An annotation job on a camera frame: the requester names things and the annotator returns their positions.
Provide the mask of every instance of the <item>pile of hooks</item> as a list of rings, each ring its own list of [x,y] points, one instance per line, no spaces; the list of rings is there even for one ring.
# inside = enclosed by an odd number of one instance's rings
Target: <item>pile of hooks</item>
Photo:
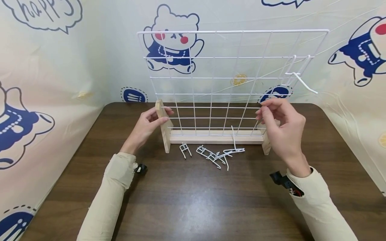
[[[205,159],[210,160],[213,164],[215,164],[218,169],[221,169],[221,166],[219,164],[217,164],[216,161],[220,160],[221,163],[223,163],[224,165],[227,166],[227,171],[229,171],[229,165],[228,165],[228,161],[227,161],[226,157],[227,156],[232,157],[231,154],[233,154],[233,153],[239,153],[239,152],[244,152],[245,151],[245,148],[236,148],[235,132],[233,130],[233,126],[231,126],[231,127],[232,127],[232,133],[233,133],[233,145],[234,145],[233,149],[224,150],[223,154],[221,154],[221,155],[220,155],[220,152],[217,152],[216,154],[214,154],[210,150],[206,149],[204,147],[204,145],[201,145],[196,150],[196,152],[198,154],[200,154],[201,156],[205,157]],[[186,156],[184,154],[184,151],[186,151],[186,150],[188,150],[190,156],[192,156],[192,154],[191,154],[187,144],[182,143],[182,145],[179,148],[180,148],[182,154],[184,155],[185,159],[186,159]]]

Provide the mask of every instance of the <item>wooden stand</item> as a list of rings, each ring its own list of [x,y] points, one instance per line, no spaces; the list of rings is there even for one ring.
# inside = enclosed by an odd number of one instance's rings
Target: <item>wooden stand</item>
[[[158,118],[168,116],[163,108],[162,100],[157,100],[156,111]],[[172,130],[171,120],[161,125],[162,139],[164,141],[165,152],[169,153],[170,144],[233,144],[232,130]],[[258,128],[265,128],[261,121],[257,123]],[[239,145],[262,145],[265,155],[269,154],[271,150],[271,143],[269,142],[266,129],[254,130],[239,130],[235,136],[235,142]]]
[[[157,115],[158,115],[158,118],[161,118],[161,117],[164,117],[164,116],[167,116],[167,113],[165,111],[164,108],[162,108],[164,106],[164,103],[162,102],[162,100],[157,100],[156,102],[156,112],[157,112]],[[161,125],[161,132],[162,132],[162,139],[164,140],[164,146],[165,146],[165,152],[166,153],[169,153],[170,151],[170,132],[171,132],[171,129],[169,127],[173,127],[173,123],[171,122],[171,120],[168,120],[165,124]]]

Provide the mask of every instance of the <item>wrist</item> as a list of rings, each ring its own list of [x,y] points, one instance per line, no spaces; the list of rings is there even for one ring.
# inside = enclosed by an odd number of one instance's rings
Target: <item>wrist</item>
[[[127,139],[119,152],[135,155],[138,149],[139,145],[137,143],[132,142],[130,139]]]
[[[307,162],[306,157],[303,153],[300,153],[291,158],[284,159],[289,171],[292,175],[300,178],[308,177],[311,175],[311,168]]]

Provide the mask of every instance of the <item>lemon slice print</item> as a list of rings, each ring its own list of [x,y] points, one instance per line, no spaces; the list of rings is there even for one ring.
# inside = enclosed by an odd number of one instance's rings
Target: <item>lemon slice print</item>
[[[233,86],[238,86],[240,84],[243,84],[247,81],[247,76],[245,74],[238,74],[236,75],[233,80],[230,81],[230,83],[233,85]]]
[[[386,148],[386,132],[381,135],[379,138],[379,144],[381,147]]]

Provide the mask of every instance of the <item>forearm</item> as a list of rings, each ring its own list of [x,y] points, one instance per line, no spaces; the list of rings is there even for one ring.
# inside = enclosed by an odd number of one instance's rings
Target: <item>forearm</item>
[[[135,156],[114,155],[78,234],[78,241],[111,240],[125,191],[134,176]]]
[[[315,169],[308,177],[299,178],[287,171],[288,178],[304,192],[291,195],[315,241],[355,241],[355,234],[330,198],[330,191]]]

